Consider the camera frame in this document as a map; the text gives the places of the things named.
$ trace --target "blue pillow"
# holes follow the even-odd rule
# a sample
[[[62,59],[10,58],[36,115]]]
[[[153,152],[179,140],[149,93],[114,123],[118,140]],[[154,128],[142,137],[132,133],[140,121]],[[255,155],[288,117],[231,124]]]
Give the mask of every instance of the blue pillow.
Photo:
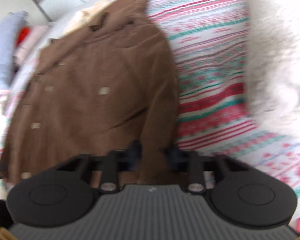
[[[20,29],[25,24],[27,12],[10,13],[0,22],[0,89],[9,89],[14,66],[13,53]]]

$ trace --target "white fluffy blanket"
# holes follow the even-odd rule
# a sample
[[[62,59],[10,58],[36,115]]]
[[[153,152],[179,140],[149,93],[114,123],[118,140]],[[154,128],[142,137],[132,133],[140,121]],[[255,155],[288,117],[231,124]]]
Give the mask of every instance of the white fluffy blanket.
[[[300,138],[300,0],[248,1],[248,109],[261,128]]]

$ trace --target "patterned blanket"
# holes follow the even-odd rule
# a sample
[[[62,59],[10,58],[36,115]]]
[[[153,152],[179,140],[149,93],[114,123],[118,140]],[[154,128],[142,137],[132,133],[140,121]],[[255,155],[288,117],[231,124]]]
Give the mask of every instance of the patterned blanket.
[[[178,66],[179,147],[231,155],[289,184],[299,217],[300,142],[258,129],[245,107],[247,1],[151,0],[148,14]]]

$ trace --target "jacket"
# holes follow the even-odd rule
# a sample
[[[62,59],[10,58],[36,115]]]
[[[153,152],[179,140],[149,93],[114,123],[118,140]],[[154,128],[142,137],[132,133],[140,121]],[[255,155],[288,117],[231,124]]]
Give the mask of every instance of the jacket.
[[[177,70],[146,6],[147,0],[117,0],[42,50],[0,160],[9,182],[81,153],[106,155],[134,139],[143,145],[141,166],[123,174],[121,184],[179,182],[162,152],[178,116]]]

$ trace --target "brown jacket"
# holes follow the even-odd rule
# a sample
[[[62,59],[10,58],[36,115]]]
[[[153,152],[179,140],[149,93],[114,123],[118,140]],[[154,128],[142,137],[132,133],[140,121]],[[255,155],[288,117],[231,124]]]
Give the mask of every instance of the brown jacket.
[[[177,71],[146,6],[147,0],[117,0],[42,50],[0,161],[8,165],[8,181],[140,139],[140,173],[124,174],[122,183],[176,182],[162,149],[171,143],[178,115]]]

